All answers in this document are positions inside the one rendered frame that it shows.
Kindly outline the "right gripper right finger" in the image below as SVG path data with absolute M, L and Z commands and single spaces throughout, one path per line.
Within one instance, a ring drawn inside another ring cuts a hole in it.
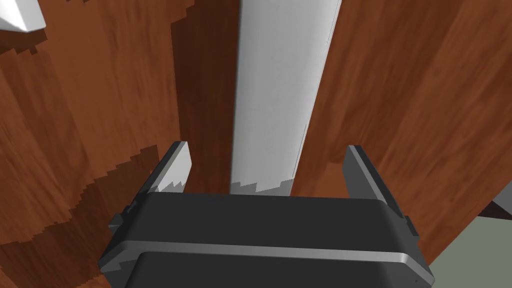
M 393 194 L 362 146 L 347 146 L 342 171 L 350 198 L 380 200 L 398 217 L 401 219 L 405 217 Z

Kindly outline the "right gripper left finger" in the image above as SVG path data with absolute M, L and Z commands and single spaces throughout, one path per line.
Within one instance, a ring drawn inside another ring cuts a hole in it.
M 182 193 L 186 185 L 192 161 L 186 141 L 176 141 L 152 171 L 142 188 L 141 194 L 152 192 Z

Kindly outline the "pale grey upright panel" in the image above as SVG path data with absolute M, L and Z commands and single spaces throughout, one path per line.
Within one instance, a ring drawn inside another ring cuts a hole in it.
M 342 0 L 240 0 L 230 190 L 289 196 Z

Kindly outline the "white angular block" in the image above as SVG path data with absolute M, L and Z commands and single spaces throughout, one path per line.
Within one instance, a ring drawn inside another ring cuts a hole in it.
M 45 27 L 38 0 L 0 0 L 0 31 L 30 33 Z

